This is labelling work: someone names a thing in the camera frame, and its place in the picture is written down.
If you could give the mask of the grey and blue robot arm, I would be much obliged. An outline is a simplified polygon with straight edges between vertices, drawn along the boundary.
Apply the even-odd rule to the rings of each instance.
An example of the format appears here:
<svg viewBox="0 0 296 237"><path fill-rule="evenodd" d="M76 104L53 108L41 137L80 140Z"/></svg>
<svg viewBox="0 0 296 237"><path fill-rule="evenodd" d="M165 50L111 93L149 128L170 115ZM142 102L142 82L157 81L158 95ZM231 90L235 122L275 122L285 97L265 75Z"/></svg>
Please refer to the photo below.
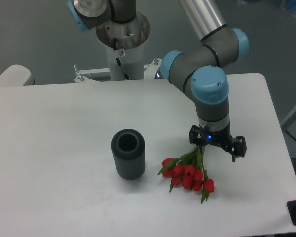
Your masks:
<svg viewBox="0 0 296 237"><path fill-rule="evenodd" d="M180 5L201 48L191 55L167 53L159 62L160 72L195 103L198 125L190 131L190 142L202 150L213 145L233 158L243 157L245 138L230 134L229 85L223 68L247 54L247 35L230 28L212 0L182 0ZM144 78L141 47L151 28L134 0L70 0L67 6L77 26L82 31L95 29L106 47L112 81Z"/></svg>

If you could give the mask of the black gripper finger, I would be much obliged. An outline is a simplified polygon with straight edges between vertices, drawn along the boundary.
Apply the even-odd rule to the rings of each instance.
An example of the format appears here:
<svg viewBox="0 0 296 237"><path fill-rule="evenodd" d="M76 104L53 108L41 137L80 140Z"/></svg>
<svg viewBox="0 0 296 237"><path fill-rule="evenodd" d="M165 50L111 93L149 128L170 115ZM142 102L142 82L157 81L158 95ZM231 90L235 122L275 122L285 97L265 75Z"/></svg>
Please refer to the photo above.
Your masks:
<svg viewBox="0 0 296 237"><path fill-rule="evenodd" d="M201 136L201 130L198 126L193 125L189 131L189 142L196 145L201 153L205 151L205 140Z"/></svg>
<svg viewBox="0 0 296 237"><path fill-rule="evenodd" d="M246 140L244 136L230 137L227 144L227 151L232 156L232 162L236 162L236 158L244 157L247 151Z"/></svg>

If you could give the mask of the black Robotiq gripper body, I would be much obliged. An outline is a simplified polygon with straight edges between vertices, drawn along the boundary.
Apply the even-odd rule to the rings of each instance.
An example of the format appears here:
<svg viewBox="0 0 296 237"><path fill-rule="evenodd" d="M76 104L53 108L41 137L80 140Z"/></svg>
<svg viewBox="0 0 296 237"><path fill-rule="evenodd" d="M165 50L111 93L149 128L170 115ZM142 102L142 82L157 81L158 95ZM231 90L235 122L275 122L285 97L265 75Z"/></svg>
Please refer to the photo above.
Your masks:
<svg viewBox="0 0 296 237"><path fill-rule="evenodd" d="M199 147L206 145L217 146L221 148L230 148L232 145L232 138L230 134L230 123L222 130L210 132L198 127L199 134L201 136L201 142L198 144Z"/></svg>

